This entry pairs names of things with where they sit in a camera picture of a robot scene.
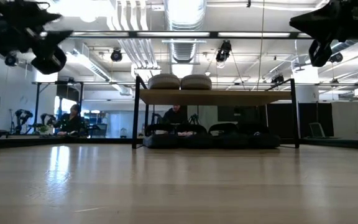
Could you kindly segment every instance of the exposed ductwork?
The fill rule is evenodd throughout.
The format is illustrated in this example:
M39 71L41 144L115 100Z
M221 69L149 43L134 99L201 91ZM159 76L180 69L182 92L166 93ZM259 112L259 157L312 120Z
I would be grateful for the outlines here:
M206 0L164 0L164 6L168 30L197 31L202 28L206 12ZM171 43L170 51L172 62L193 62L197 48L198 44Z
M353 45L358 44L358 40L347 40L343 43L336 43L333 46L331 46L331 50L333 51L333 55L338 54L339 52L342 52L343 50L348 49L349 47L352 47ZM294 61L294 60L298 60L298 64L304 64L307 65L307 63L305 63L307 60L309 59L309 56L307 55L294 55L294 56L290 56L288 57L285 61L283 61L282 63L280 63L279 65L277 65L276 67L274 67L273 69L271 69L271 71L269 71L268 74L265 74L263 77L267 78L269 75L274 74L275 71L281 71L284 70L286 68L288 68L287 62L288 61Z
M127 2L121 1L121 17L118 14L118 0L110 0L112 6L112 14L107 18L107 25L110 30L130 30L127 21ZM131 4L131 26L134 30L139 30L137 25L137 5L136 0L130 0ZM145 0L140 0L140 24L142 29L147 29L146 23L146 4ZM157 61L150 40L135 40L135 39L119 39L121 47L127 53L131 62L137 68L158 68Z

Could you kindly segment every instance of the white wall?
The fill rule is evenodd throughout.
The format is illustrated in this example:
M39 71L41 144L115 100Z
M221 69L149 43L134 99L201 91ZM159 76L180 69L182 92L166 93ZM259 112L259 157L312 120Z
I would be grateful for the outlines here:
M334 137L358 140L358 102L332 102Z
M20 67L8 67L0 58L0 129L10 130L11 115L18 109L29 110L35 113L35 99L37 85L33 85L36 69L32 72L25 72ZM50 85L41 94L39 99L39 116L42 113L53 113L56 86ZM34 118L29 119L28 124L33 123Z

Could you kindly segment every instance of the pipe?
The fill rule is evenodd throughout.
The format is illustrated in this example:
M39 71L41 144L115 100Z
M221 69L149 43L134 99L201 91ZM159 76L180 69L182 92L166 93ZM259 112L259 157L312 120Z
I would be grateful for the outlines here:
M137 13L136 13L136 1L130 0L131 3L131 26L134 30L139 30L139 26L137 25ZM144 39L137 39L136 42L139 43L140 47L142 48L144 55L147 60L147 68L153 67L153 61L150 58L149 51L147 50L147 43Z
M140 0L140 25L142 26L142 30L149 30L147 27L147 18L146 18L146 0ZM146 48L150 52L150 59L153 63L153 68L158 68L157 60L155 59L154 49L152 45L152 41L150 39L145 39Z
M127 2L126 0L121 0L121 25L124 28L124 30L130 30L127 22ZM136 42L134 39L129 39L128 44L130 47L130 50L134 52L134 57L138 59L142 67L146 67L146 62L143 60L142 52L140 52L139 48L136 45Z
M107 17L107 26L109 27L110 30L120 31L122 29L118 20L118 10L117 10L118 2L117 0L110 0L110 3L112 8L112 15ZM134 57L134 52L131 50L127 41L118 39L118 43L125 50L131 62L134 63L138 68L142 67L142 64L137 60L137 58Z
M206 0L164 0L164 5L166 6L165 17L169 30L197 31L203 26ZM171 43L172 61L190 63L195 59L197 48L198 44ZM193 66L186 69L191 73Z

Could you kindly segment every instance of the light fixture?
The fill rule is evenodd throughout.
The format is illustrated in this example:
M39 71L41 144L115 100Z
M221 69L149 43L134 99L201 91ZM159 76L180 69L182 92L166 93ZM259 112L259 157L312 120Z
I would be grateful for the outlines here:
M205 40L161 40L163 44L206 44Z
M92 1L92 0L37 0L39 2L48 1L50 7L49 13L59 13L64 17L79 17L84 22L94 22L99 16L108 16L111 11L109 1Z
M176 64L172 65L172 73L178 78L183 78L187 75L191 75L193 72L193 65Z
M289 37L289 32L219 32L218 37Z
M298 34L298 38L311 38L311 36L306 33L300 33Z
M71 37L85 38L85 37L128 37L128 32L98 32L98 31L86 31L86 32L74 32Z
M139 37L209 37L209 32L138 32Z

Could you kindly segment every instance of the ceiling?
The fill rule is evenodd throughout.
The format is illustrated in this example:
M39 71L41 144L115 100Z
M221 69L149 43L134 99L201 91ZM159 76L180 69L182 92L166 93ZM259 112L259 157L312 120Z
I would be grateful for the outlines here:
M324 5L327 1L322 0L262 0L252 1L252 7L245 7L246 1L226 1L208 0L206 15L202 30L206 31L242 31L242 32L293 32L294 28L288 25L291 17L310 12L312 8ZM112 16L108 10L111 5L110 0L90 0L90 4L85 9L86 12L98 12L94 22L83 22L80 18L81 10L61 10L65 16L58 22L48 25L48 29L73 29L79 30L109 30L106 24L107 16ZM163 1L147 1L147 25L150 30L166 30ZM160 66L162 73L171 73L171 58L168 44L162 43L163 39L152 39L152 47L155 58ZM273 68L279 67L278 73L282 73L285 78L292 75L291 63L284 62L296 55L307 55L312 40L241 40L231 41L232 54L225 63L224 68L217 68L215 53L220 48L221 39L206 39L205 43L199 44L197 58L193 67L193 74L204 74L210 72L213 82L262 82L274 74L269 73ZM112 62L110 54L113 49L121 48L117 39L68 39L67 42L75 42L75 45L85 44L89 47L89 57L109 73L115 81L133 82L131 76L132 62L123 53L121 62ZM319 68L319 81L328 82L333 77L341 77L343 74L351 74L358 70L358 44L349 47L341 52L344 60L341 63L331 65L327 63ZM73 77L77 81L100 82L100 79L91 70L81 63L68 61L66 67L59 73L60 78ZM343 82L358 82L358 74L346 78ZM229 86L219 85L215 88L229 89ZM230 89L243 89L243 86L231 86ZM86 89L92 90L113 90L111 86L92 85ZM330 90L331 87L321 87L322 90ZM341 91L351 91L354 87L342 88Z

